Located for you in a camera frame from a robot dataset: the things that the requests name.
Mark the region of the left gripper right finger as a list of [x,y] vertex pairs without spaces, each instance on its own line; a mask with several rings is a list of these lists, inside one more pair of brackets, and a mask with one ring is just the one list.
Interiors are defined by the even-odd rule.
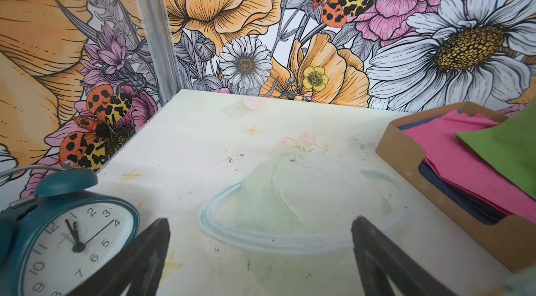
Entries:
[[453,295],[364,216],[351,228],[354,254],[366,295]]

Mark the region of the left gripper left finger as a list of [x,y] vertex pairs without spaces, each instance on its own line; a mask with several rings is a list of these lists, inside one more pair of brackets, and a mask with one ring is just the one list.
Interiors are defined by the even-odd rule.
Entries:
[[170,225],[159,218],[70,295],[155,295],[168,254]]

